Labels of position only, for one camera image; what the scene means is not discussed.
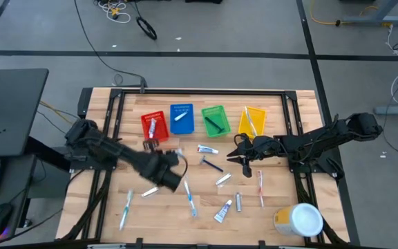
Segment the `blue toothbrush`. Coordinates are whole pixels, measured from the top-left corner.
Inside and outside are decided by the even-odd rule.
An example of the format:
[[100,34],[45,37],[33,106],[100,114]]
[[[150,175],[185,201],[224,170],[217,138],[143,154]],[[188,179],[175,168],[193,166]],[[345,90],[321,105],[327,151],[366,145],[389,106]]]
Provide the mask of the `blue toothbrush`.
[[190,203],[191,207],[191,215],[193,215],[193,217],[196,217],[198,215],[198,211],[194,207],[193,196],[191,195],[190,189],[188,188],[187,180],[184,180],[184,186],[185,186],[185,191],[187,191],[188,202]]

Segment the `small tube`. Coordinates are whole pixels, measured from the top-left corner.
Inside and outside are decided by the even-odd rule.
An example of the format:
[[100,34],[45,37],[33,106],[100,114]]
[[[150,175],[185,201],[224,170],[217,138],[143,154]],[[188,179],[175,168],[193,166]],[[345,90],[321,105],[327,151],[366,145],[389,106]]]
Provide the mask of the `small tube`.
[[150,138],[153,138],[153,135],[155,134],[155,128],[156,128],[156,119],[152,118],[151,124],[150,124],[150,130],[149,130]]
[[222,207],[222,209],[219,211],[219,213],[217,213],[214,216],[214,219],[217,220],[219,223],[222,223],[224,221],[225,215],[227,214],[227,211],[229,209],[229,207],[231,206],[232,201],[228,200],[225,205]]
[[263,208],[263,174],[262,170],[257,171],[257,178],[259,182],[259,198],[260,198],[260,206]]
[[240,202],[240,194],[237,192],[236,193],[236,211],[240,212],[242,211],[242,206],[241,206],[241,202]]
[[149,191],[147,191],[147,192],[141,194],[141,196],[142,196],[142,197],[150,196],[150,195],[156,193],[158,190],[159,190],[159,187],[154,187],[154,188],[152,188],[151,190],[149,190]]
[[188,112],[185,111],[184,113],[180,114],[179,116],[177,116],[176,118],[174,118],[175,121],[178,121],[179,119],[183,118]]
[[231,177],[231,173],[228,173],[224,176],[222,176],[221,178],[218,179],[218,181],[216,181],[216,185],[222,184],[225,181],[228,181],[228,179]]
[[204,145],[198,145],[198,152],[202,153],[211,153],[211,154],[219,154],[219,151],[217,149],[213,149]]

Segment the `computer monitor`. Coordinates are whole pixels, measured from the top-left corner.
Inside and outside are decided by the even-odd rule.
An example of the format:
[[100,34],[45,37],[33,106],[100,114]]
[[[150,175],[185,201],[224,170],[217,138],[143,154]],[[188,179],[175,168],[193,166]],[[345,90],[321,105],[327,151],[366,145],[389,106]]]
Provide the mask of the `computer monitor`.
[[0,157],[24,152],[47,69],[0,70]]

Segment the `wooden tabletop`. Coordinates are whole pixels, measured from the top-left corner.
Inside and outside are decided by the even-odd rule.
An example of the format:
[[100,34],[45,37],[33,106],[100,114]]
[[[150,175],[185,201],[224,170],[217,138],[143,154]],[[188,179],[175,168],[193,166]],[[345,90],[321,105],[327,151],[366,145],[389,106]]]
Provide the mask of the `wooden tabletop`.
[[[96,121],[103,129],[109,88],[95,88],[91,95],[86,118]],[[304,132],[322,126],[321,115],[313,91],[296,91]],[[121,142],[136,150],[143,150],[144,136],[140,116],[154,111],[164,111],[169,127],[170,104],[193,103],[195,131],[189,135],[174,135],[160,144],[161,149],[181,148],[189,162],[187,176],[193,202],[198,209],[198,217],[191,216],[191,210],[183,186],[175,193],[162,188],[157,194],[142,198],[140,195],[151,189],[153,184],[138,176],[133,168],[123,161],[113,172],[108,202],[106,206],[102,242],[135,243],[138,237],[144,243],[206,243],[226,245],[257,245],[264,240],[267,245],[303,245],[302,237],[286,237],[279,234],[273,224],[274,213],[285,206],[297,204],[293,175],[289,172],[285,158],[267,158],[251,164],[253,177],[242,175],[242,167],[226,161],[226,155],[236,146],[233,142],[237,134],[241,112],[244,106],[267,111],[265,132],[267,136],[286,134],[282,102],[276,96],[259,95],[195,95],[195,94],[127,94],[121,119],[119,138]],[[208,138],[200,110],[205,107],[223,105],[227,114],[231,133],[218,138]],[[294,125],[292,105],[290,116]],[[113,111],[116,116],[117,102]],[[114,121],[110,123],[110,136]],[[222,187],[215,182],[222,176],[220,172],[206,165],[199,165],[204,154],[196,151],[198,144],[213,147],[219,154],[206,154],[207,159],[232,173],[232,178]],[[182,173],[181,162],[174,171]],[[256,171],[262,170],[263,198],[265,207],[260,206]],[[70,185],[61,215],[57,238],[64,236],[86,209],[93,172],[84,172]],[[345,218],[335,180],[327,174],[313,174],[317,203],[322,215],[331,227],[344,240],[348,241]],[[130,212],[126,225],[119,231],[122,211],[126,204],[127,192],[134,189]],[[242,194],[242,212],[236,212],[233,204],[223,223],[214,220],[214,215],[234,194]],[[91,236],[94,235],[96,218],[92,219]]]

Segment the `gray floor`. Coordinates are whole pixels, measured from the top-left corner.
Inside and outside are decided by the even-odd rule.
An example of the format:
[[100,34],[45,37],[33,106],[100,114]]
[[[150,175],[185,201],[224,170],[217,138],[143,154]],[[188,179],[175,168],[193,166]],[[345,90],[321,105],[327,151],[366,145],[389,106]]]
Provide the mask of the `gray floor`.
[[[202,51],[306,54],[307,47],[295,1],[226,0],[207,3],[141,2],[140,10],[158,32],[157,42],[142,34],[134,21],[114,24],[91,1],[79,0],[87,33],[97,50]],[[308,19],[310,0],[304,0]],[[333,21],[357,15],[366,4],[316,0],[317,19]],[[135,17],[134,10],[127,12]],[[393,10],[398,15],[398,6]],[[363,26],[323,26],[309,21],[317,54],[391,55],[384,42],[387,29]],[[392,43],[398,41],[398,28]],[[79,26],[72,1],[11,0],[0,19],[0,50],[90,50]],[[144,75],[150,86],[316,89],[309,60],[252,58],[107,57],[112,66]],[[390,98],[390,83],[398,75],[398,62],[319,61],[332,114],[346,117],[371,112]],[[82,87],[109,86],[114,72],[95,57],[0,56],[0,68],[48,68],[43,100],[59,109],[76,112]],[[127,84],[136,79],[124,76]],[[62,129],[68,125],[52,112],[42,111]],[[387,138],[398,147],[398,118],[389,118]],[[64,142],[61,134],[37,116],[32,136],[49,146]],[[380,158],[386,152],[386,158]],[[398,248],[398,153],[379,137],[372,142],[341,146],[361,244]],[[47,167],[50,178],[68,177]],[[64,197],[36,199],[28,217],[40,221],[58,210]],[[21,236],[13,243],[52,241],[59,217]]]

